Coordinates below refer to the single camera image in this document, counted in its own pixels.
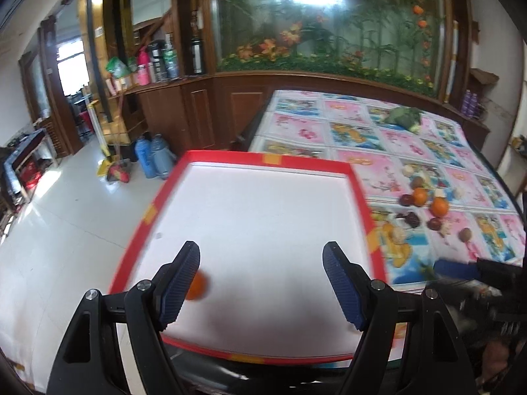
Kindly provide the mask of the colourful fruit print tablecloth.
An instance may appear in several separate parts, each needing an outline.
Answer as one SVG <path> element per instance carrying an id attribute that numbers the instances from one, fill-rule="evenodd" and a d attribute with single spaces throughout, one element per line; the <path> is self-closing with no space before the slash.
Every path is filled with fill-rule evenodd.
<path id="1" fill-rule="evenodd" d="M 250 125 L 248 148 L 350 165 L 371 210 L 385 274 L 399 291 L 423 289 L 433 279 L 438 259 L 521 265 L 525 231 L 517 205 L 469 145 L 461 126 L 421 110 L 416 134 L 385 124 L 389 111 L 399 106 L 351 95 L 278 90 Z M 402 173 L 407 164 L 414 168 L 411 177 Z M 427 203 L 401 206 L 400 196 L 417 187 L 429 191 Z M 435 218 L 429 207 L 437 188 L 449 202 L 441 219 L 452 225 L 447 236 L 427 227 Z M 421 220 L 417 228 L 396 218 L 409 211 Z M 464 227 L 473 234 L 466 244 L 458 238 Z"/>

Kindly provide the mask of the dark red jujube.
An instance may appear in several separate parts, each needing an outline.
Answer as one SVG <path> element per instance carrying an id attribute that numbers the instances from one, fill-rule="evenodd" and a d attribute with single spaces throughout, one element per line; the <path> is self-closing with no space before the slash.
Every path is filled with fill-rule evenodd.
<path id="1" fill-rule="evenodd" d="M 414 205 L 413 195 L 401 195 L 399 198 L 399 204 L 404 207 L 410 207 Z"/>
<path id="2" fill-rule="evenodd" d="M 427 221 L 427 227 L 429 230 L 439 232 L 442 228 L 442 220 L 439 218 L 432 218 Z"/>
<path id="3" fill-rule="evenodd" d="M 410 228 L 417 228 L 421 225 L 420 218 L 412 211 L 409 211 L 408 213 L 398 213 L 396 218 L 402 219 L 404 223 L 410 226 Z"/>

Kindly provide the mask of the green plastic bag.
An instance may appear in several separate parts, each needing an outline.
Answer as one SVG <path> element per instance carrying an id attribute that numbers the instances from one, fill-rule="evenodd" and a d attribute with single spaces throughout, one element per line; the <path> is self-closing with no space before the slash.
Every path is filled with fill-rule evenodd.
<path id="1" fill-rule="evenodd" d="M 131 73 L 128 65 L 124 63 L 119 57 L 112 57 L 106 64 L 105 69 L 115 79 L 122 79 L 129 76 Z"/>

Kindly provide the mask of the brown round longan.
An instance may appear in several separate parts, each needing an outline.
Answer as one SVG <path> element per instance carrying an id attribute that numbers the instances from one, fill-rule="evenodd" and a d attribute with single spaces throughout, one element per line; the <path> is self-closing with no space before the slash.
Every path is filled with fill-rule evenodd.
<path id="1" fill-rule="evenodd" d="M 458 232 L 458 238 L 459 240 L 466 244 L 471 240 L 473 237 L 472 230 L 469 229 L 469 227 L 464 227 L 462 230 Z"/>

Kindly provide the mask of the dark side table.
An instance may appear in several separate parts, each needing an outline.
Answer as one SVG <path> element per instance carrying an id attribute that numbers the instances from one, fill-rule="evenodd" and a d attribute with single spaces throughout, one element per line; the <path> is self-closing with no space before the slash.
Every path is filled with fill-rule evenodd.
<path id="1" fill-rule="evenodd" d="M 13 196 L 20 195 L 24 203 L 30 203 L 32 197 L 29 196 L 26 186 L 21 180 L 20 168 L 29 159 L 33 158 L 36 152 L 41 151 L 44 152 L 48 157 L 48 161 L 51 161 L 55 168 L 59 166 L 51 137 L 43 127 L 28 134 L 25 139 L 14 147 L 14 150 L 2 164 L 10 193 Z"/>

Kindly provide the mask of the orange tangerine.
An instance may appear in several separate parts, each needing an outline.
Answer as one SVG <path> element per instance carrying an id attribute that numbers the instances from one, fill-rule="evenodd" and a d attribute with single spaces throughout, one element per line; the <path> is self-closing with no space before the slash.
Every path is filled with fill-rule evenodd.
<path id="1" fill-rule="evenodd" d="M 412 193 L 414 206 L 423 207 L 429 200 L 429 191 L 424 187 L 417 187 Z"/>
<path id="2" fill-rule="evenodd" d="M 442 219 L 449 212 L 449 202 L 444 197 L 435 197 L 430 204 L 429 210 L 435 218 Z"/>
<path id="3" fill-rule="evenodd" d="M 192 283 L 188 289 L 186 300 L 198 301 L 206 296 L 206 293 L 209 288 L 209 278 L 207 274 L 201 270 L 197 270 Z"/>

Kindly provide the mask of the glass flower display panel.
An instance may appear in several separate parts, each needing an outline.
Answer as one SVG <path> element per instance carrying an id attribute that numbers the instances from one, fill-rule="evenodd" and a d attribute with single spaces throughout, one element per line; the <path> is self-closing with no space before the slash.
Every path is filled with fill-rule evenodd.
<path id="1" fill-rule="evenodd" d="M 220 71 L 347 76 L 434 97 L 444 0 L 212 0 Z"/>

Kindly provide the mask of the grey blue thermos flask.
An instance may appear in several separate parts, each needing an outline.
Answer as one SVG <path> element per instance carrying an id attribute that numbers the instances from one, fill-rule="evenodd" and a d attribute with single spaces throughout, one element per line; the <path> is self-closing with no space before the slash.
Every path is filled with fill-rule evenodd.
<path id="1" fill-rule="evenodd" d="M 161 134 L 153 136 L 151 142 L 151 155 L 157 175 L 161 179 L 167 179 L 172 173 L 177 157 L 172 153 Z"/>

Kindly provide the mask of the gold black pillar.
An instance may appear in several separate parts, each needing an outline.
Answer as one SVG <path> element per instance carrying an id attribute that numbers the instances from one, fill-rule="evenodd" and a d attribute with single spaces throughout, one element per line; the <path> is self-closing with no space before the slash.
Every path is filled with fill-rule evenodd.
<path id="1" fill-rule="evenodd" d="M 130 145 L 139 122 L 108 88 L 113 58 L 126 63 L 133 50 L 131 0 L 79 0 L 79 25 L 97 121 L 112 145 Z"/>

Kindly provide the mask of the yellow broom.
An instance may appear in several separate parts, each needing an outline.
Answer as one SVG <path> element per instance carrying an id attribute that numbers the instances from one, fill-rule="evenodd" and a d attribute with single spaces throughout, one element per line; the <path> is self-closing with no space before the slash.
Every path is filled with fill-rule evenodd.
<path id="1" fill-rule="evenodd" d="M 97 138 L 97 141 L 99 143 L 99 148 L 104 156 L 104 158 L 99 162 L 98 168 L 97 168 L 97 176 L 99 177 L 107 177 L 108 171 L 110 169 L 110 166 L 112 164 L 111 154 L 109 152 L 107 143 L 104 139 L 104 134 L 101 129 L 97 112 L 94 107 L 94 103 L 88 103 L 88 115 L 92 123 L 92 127 L 94 128 L 94 132 Z"/>

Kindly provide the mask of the brown wooden cabinet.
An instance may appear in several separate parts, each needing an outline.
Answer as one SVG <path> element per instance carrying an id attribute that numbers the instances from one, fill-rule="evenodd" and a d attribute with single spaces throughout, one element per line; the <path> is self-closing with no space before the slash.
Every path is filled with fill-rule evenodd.
<path id="1" fill-rule="evenodd" d="M 181 154 L 188 149 L 229 148 L 277 90 L 358 95 L 438 114 L 458 122 L 481 150 L 489 129 L 448 104 L 401 88 L 363 79 L 287 71 L 235 71 L 188 77 L 128 90 L 151 134 L 162 135 Z"/>

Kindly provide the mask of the red white tray box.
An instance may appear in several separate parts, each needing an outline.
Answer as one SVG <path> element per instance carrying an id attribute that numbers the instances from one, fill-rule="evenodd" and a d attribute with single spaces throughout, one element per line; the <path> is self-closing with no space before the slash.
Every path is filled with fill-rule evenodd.
<path id="1" fill-rule="evenodd" d="M 119 293 L 200 250 L 206 292 L 163 332 L 187 351 L 243 362 L 319 364 L 353 357 L 359 332 L 322 265 L 339 244 L 384 279 L 374 223 L 345 162 L 252 152 L 186 152 L 147 208 L 116 270 Z"/>

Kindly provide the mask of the red dustpan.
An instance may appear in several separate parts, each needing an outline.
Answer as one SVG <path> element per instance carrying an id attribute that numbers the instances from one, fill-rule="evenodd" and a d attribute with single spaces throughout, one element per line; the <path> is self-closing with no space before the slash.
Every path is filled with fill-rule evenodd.
<path id="1" fill-rule="evenodd" d="M 119 181 L 128 184 L 131 174 L 131 161 L 128 159 L 114 161 L 106 172 L 108 182 Z"/>

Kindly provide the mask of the black steel thermos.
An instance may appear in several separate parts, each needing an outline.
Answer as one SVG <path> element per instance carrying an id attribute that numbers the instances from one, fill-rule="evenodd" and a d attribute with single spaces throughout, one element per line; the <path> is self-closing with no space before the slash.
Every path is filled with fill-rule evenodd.
<path id="1" fill-rule="evenodd" d="M 201 75 L 205 72 L 203 44 L 200 38 L 193 37 L 191 39 L 191 54 L 193 62 L 193 71 L 196 75 Z"/>

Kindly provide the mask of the green leafy cabbage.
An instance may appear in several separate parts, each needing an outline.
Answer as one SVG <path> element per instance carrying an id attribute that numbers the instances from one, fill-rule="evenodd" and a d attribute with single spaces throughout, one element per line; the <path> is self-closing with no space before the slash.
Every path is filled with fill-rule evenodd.
<path id="1" fill-rule="evenodd" d="M 399 106 L 390 110 L 383 122 L 402 127 L 406 131 L 416 134 L 422 124 L 422 112 L 415 107 Z"/>

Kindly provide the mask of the purple bottles pair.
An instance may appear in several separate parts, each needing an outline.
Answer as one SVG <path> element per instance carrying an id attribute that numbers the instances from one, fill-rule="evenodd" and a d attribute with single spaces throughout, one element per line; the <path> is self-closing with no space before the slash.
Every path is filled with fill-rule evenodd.
<path id="1" fill-rule="evenodd" d="M 461 112 L 467 118 L 472 119 L 476 113 L 478 106 L 478 95 L 467 89 L 463 96 L 463 102 L 461 105 Z"/>

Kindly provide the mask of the pink bottle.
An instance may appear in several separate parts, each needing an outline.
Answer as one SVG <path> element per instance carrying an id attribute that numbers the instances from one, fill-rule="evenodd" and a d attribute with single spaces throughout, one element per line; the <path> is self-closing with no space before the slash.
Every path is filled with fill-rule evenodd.
<path id="1" fill-rule="evenodd" d="M 149 64 L 149 58 L 146 51 L 146 48 L 142 47 L 139 49 L 138 56 L 137 56 L 137 77 L 138 77 L 138 84 L 141 86 L 147 86 L 150 84 L 150 76 L 148 72 L 148 64 Z"/>

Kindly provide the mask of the beige peeled fruit chunk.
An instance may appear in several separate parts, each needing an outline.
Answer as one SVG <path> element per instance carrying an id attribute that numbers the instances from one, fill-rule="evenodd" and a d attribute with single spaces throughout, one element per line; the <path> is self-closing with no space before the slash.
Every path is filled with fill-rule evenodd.
<path id="1" fill-rule="evenodd" d="M 411 176 L 413 176 L 413 175 L 414 175 L 414 168 L 413 168 L 413 166 L 412 166 L 412 165 L 408 165 L 408 164 L 407 164 L 407 165 L 404 165 L 404 166 L 402 167 L 402 173 L 403 173 L 403 175 L 406 176 L 406 177 L 411 177 Z"/>

